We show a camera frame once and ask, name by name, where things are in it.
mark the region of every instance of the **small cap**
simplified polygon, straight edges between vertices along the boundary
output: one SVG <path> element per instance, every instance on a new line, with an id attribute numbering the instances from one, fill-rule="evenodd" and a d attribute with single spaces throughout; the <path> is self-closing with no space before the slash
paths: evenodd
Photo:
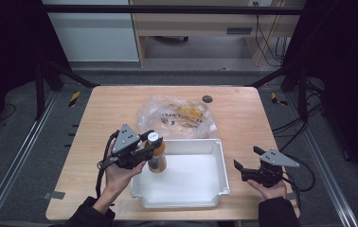
<path id="1" fill-rule="evenodd" d="M 151 132 L 147 139 L 149 140 L 150 144 L 152 144 L 152 142 L 155 142 L 158 138 L 159 138 L 158 133 Z"/>

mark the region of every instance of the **round lid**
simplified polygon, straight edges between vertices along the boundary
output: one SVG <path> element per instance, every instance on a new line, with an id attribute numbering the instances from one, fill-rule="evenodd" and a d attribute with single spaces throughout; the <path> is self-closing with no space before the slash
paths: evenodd
<path id="1" fill-rule="evenodd" d="M 152 142 L 155 142 L 158 139 L 158 137 L 159 137 L 158 133 L 151 132 L 147 139 L 149 140 L 150 144 L 152 144 Z"/>

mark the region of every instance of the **black curtain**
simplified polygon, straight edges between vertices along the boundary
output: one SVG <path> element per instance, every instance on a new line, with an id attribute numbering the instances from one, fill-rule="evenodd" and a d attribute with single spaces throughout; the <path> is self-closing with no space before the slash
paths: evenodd
<path id="1" fill-rule="evenodd" d="M 21 10 L 23 4 L 42 1 L 0 0 L 0 113 L 6 93 L 35 80 L 39 63 L 54 61 L 71 70 L 47 13 Z M 53 85 L 62 84 L 58 72 L 48 71 L 45 78 Z M 61 85 L 52 88 L 60 89 Z"/>
<path id="2" fill-rule="evenodd" d="M 320 7 L 325 2 L 309 0 L 307 6 Z M 319 21 L 318 17 L 309 16 L 300 19 L 287 62 L 295 58 Z M 309 43 L 304 66 L 309 77 L 324 81 L 323 97 L 329 117 L 338 129 L 346 152 L 358 162 L 358 1 L 338 1 L 318 35 Z"/>

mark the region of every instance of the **white plastic tray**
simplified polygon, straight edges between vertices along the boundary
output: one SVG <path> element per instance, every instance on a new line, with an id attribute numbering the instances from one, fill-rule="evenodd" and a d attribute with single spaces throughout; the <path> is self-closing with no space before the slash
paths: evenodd
<path id="1" fill-rule="evenodd" d="M 131 194 L 145 208 L 213 207 L 229 194 L 219 139 L 166 140 L 167 168 L 148 165 L 132 179 Z"/>

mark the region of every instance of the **cable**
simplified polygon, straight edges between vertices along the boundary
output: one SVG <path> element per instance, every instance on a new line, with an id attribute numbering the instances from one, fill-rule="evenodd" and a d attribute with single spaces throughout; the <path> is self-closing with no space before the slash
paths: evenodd
<path id="1" fill-rule="evenodd" d="M 320 94 L 313 92 L 312 94 L 310 94 L 310 95 L 308 95 L 308 96 L 306 97 L 306 100 L 309 100 L 309 98 L 311 98 L 312 96 L 318 96 L 318 97 L 320 97 Z"/>
<path id="2" fill-rule="evenodd" d="M 279 59 L 279 62 L 280 64 L 282 65 L 283 64 L 283 61 L 285 59 L 285 53 L 286 53 L 286 46 L 287 46 L 287 43 L 288 43 L 288 38 L 287 37 L 283 37 L 283 40 L 282 40 L 282 50 L 281 50 L 281 54 L 279 55 L 278 54 L 278 44 L 279 44 L 279 41 L 281 40 L 280 37 L 277 38 L 277 44 L 276 44 L 276 56 L 277 56 L 277 59 Z"/>
<path id="3" fill-rule="evenodd" d="M 299 207 L 299 210 L 302 209 L 302 202 L 301 202 L 301 199 L 300 199 L 300 190 L 299 190 L 299 187 L 297 187 L 296 183 L 295 183 L 295 180 L 294 178 L 289 175 L 287 172 L 284 172 L 289 178 L 292 179 L 292 181 L 289 181 L 288 179 L 282 177 L 281 179 L 284 181 L 284 182 L 287 182 L 288 184 L 291 185 L 292 189 L 295 191 L 296 193 L 296 203 L 297 203 L 297 207 Z"/>
<path id="4" fill-rule="evenodd" d="M 258 3 L 258 2 L 254 2 L 254 3 L 253 3 L 253 6 L 258 7 L 258 6 L 259 6 L 259 3 Z M 259 19 L 259 15 L 258 15 L 258 14 L 256 15 L 256 19 L 257 19 L 257 24 L 256 24 L 255 39 L 256 39 L 256 44 L 257 44 L 257 46 L 259 47 L 259 50 L 261 51 L 262 56 L 264 57 L 264 59 L 265 59 L 265 61 L 268 63 L 268 65 L 270 65 L 270 66 L 281 66 L 281 65 L 282 65 L 282 60 L 279 60 L 278 58 L 276 58 L 276 56 L 274 56 L 273 51 L 271 50 L 270 45 L 268 44 L 267 39 L 265 38 L 264 34 L 262 33 L 262 29 L 261 29 L 261 27 L 260 27 L 260 19 Z M 265 44 L 266 44 L 268 50 L 270 51 L 271 56 L 273 56 L 274 60 L 277 61 L 277 62 L 279 62 L 280 65 L 271 64 L 271 63 L 267 60 L 267 57 L 265 56 L 265 54 L 264 54 L 264 52 L 263 52 L 263 50 L 262 50 L 262 48 L 261 48 L 261 46 L 260 46 L 260 43 L 259 43 L 259 41 L 258 41 L 258 37 L 257 37 L 257 33 L 258 33 L 258 32 L 260 32 L 260 34 L 261 34 L 261 36 L 262 36 L 262 39 L 265 41 Z"/>
<path id="5" fill-rule="evenodd" d="M 279 152 L 282 152 L 286 147 L 288 147 L 288 146 L 292 143 L 292 141 L 294 141 L 294 140 L 297 138 L 297 136 L 300 135 L 306 128 L 307 128 L 307 123 L 304 122 L 303 125 L 302 125 L 302 127 L 300 127 L 299 131 L 297 131 L 297 133 L 295 134 L 295 136 L 292 137 L 292 139 L 290 139 L 290 140 L 279 150 Z"/>
<path id="6" fill-rule="evenodd" d="M 111 146 L 111 142 L 113 139 L 117 138 L 117 135 L 119 134 L 119 131 L 115 131 L 113 134 L 111 134 L 111 136 L 108 139 L 108 142 L 106 143 L 105 146 L 105 150 L 104 150 L 104 154 L 103 154 L 103 158 L 101 161 L 99 161 L 97 163 L 97 167 L 98 167 L 98 176 L 97 176 L 97 183 L 96 183 L 96 193 L 97 193 L 97 198 L 100 197 L 100 189 L 101 189 L 101 182 L 102 182 L 102 177 L 104 174 L 104 169 L 99 168 L 102 163 L 106 160 L 107 156 L 108 156 L 108 151 L 109 151 L 109 147 Z"/>
<path id="7" fill-rule="evenodd" d="M 261 46 L 260 46 L 259 40 L 257 39 L 257 33 L 258 33 L 258 31 L 260 31 L 260 33 L 261 33 L 261 35 L 262 35 L 262 38 L 263 38 L 264 41 L 266 42 L 267 47 L 268 47 L 268 49 L 269 49 L 270 52 L 271 52 L 270 46 L 268 45 L 268 43 L 267 43 L 267 41 L 266 41 L 266 39 L 265 39 L 264 34 L 262 34 L 262 31 L 260 30 L 259 15 L 257 14 L 256 17 L 257 17 L 257 24 L 256 24 L 256 29 L 257 29 L 257 30 L 256 30 L 256 35 L 255 35 L 256 44 L 257 44 L 257 46 L 259 47 L 259 50 L 261 51 L 261 54 L 262 54 L 262 56 L 264 57 L 264 59 L 265 59 L 265 61 L 267 62 L 268 65 L 270 65 L 270 66 L 280 66 L 280 65 L 276 65 L 276 64 L 271 64 L 271 63 L 267 60 L 267 57 L 265 56 L 264 51 L 262 50 L 262 48 L 261 48 Z"/>
<path id="8" fill-rule="evenodd" d="M 10 106 L 13 108 L 13 111 L 12 111 L 9 115 L 7 115 L 7 116 L 1 118 L 0 121 L 3 121 L 3 120 L 8 119 L 9 117 L 11 117 L 11 116 L 16 112 L 16 106 L 15 106 L 15 105 L 13 105 L 13 104 L 11 104 L 11 103 L 5 103 L 5 106 L 6 106 L 6 105 L 10 105 Z"/>
<path id="9" fill-rule="evenodd" d="M 309 166 L 307 166 L 307 164 L 305 164 L 304 162 L 302 162 L 300 159 L 296 158 L 295 156 L 292 156 L 292 155 L 289 155 L 289 154 L 284 154 L 284 155 L 286 155 L 288 158 L 294 160 L 295 162 L 298 162 L 298 163 L 304 165 L 309 170 L 310 174 L 312 175 L 312 183 L 310 184 L 310 186 L 308 186 L 306 188 L 303 188 L 303 189 L 298 188 L 299 191 L 300 192 L 307 192 L 307 191 L 312 190 L 314 188 L 314 186 L 315 186 L 315 175 L 314 175 L 312 169 L 309 168 Z"/>
<path id="10" fill-rule="evenodd" d="M 314 106 L 313 108 L 311 108 L 309 111 L 308 111 L 308 114 L 309 116 L 313 116 L 315 115 L 316 113 L 318 112 L 322 112 L 323 110 L 320 109 L 319 107 L 321 107 L 322 104 L 318 104 L 316 106 Z M 284 132 L 284 131 L 287 131 L 288 129 L 290 129 L 292 126 L 296 125 L 298 122 L 300 122 L 301 118 L 297 118 L 296 120 L 293 120 L 292 122 L 286 124 L 285 126 L 282 126 L 282 127 L 279 127 L 277 129 L 274 129 L 273 130 L 273 135 L 274 137 L 276 138 L 279 138 L 279 137 L 290 137 L 290 136 L 296 136 L 296 134 L 294 135 L 277 135 L 281 132 Z"/>

